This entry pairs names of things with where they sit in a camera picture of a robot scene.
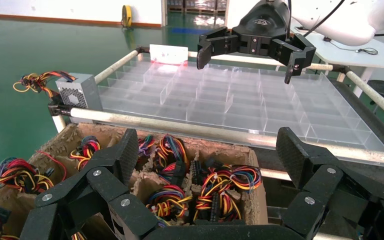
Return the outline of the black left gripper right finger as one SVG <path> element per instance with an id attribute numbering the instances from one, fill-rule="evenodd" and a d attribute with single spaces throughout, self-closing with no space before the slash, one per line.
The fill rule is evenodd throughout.
<path id="1" fill-rule="evenodd" d="M 363 229 L 365 240 L 384 240 L 384 184 L 355 172 L 327 148 L 301 141 L 289 127 L 277 133 L 276 153 L 298 194 L 282 225 L 313 239 L 329 213 Z"/>

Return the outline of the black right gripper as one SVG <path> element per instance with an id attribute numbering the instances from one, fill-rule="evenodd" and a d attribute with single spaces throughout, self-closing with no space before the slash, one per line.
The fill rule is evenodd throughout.
<path id="1" fill-rule="evenodd" d="M 259 1 L 231 32 L 226 26 L 199 36 L 196 67 L 202 70 L 214 56 L 235 52 L 271 56 L 286 66 L 284 82 L 312 64 L 316 47 L 302 34 L 290 37 L 290 9 L 282 0 Z"/>

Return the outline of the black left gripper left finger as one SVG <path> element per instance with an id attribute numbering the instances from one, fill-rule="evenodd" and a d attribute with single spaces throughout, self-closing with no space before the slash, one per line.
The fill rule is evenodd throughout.
<path id="1" fill-rule="evenodd" d="M 80 172 L 36 197 L 20 238 L 69 240 L 101 214 L 117 239 L 144 239 L 158 221 L 128 187 L 138 150 L 137 131 L 129 128 L 116 145 L 96 151 Z"/>

